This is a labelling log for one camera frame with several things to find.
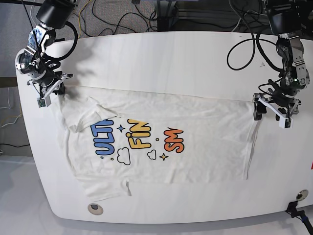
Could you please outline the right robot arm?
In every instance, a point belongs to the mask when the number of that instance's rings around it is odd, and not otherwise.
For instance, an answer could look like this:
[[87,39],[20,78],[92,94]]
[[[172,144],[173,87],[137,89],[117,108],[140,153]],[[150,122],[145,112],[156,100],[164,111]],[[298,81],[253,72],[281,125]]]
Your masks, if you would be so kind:
[[[28,84],[38,84],[37,93],[42,101],[50,93],[64,94],[63,82],[69,76],[62,71],[56,71],[61,61],[67,59],[76,48],[78,32],[75,26],[68,21],[74,11],[74,0],[45,0],[36,18],[39,24],[31,29],[28,43],[24,51],[18,55],[16,69],[21,74],[31,77]],[[56,42],[56,30],[68,26],[74,34],[74,41],[70,50],[60,57],[52,57],[46,53],[47,47]]]

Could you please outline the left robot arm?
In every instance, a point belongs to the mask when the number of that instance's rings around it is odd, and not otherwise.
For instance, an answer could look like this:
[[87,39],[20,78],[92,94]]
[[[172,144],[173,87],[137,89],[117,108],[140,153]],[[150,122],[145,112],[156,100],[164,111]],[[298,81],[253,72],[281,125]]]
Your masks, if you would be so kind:
[[311,0],[266,0],[265,13],[272,34],[278,37],[276,52],[282,59],[282,67],[276,67],[265,55],[260,45],[260,29],[256,35],[256,46],[270,67],[279,72],[279,79],[266,83],[267,91],[260,91],[253,97],[254,119],[261,120],[267,108],[276,114],[277,121],[287,127],[291,117],[298,113],[301,101],[298,92],[310,84],[310,75],[304,61],[304,46],[300,35],[313,35],[313,2]]

